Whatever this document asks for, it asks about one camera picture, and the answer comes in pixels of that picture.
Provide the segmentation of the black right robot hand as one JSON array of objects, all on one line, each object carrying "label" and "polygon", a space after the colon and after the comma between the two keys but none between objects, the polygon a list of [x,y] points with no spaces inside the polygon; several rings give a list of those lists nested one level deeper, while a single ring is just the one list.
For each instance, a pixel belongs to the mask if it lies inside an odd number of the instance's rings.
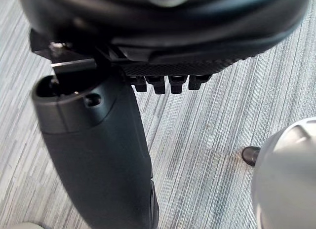
[{"label": "black right robot hand", "polygon": [[20,0],[51,62],[32,101],[59,178],[92,229],[155,229],[159,207],[136,92],[199,90],[287,38],[310,0]]}]

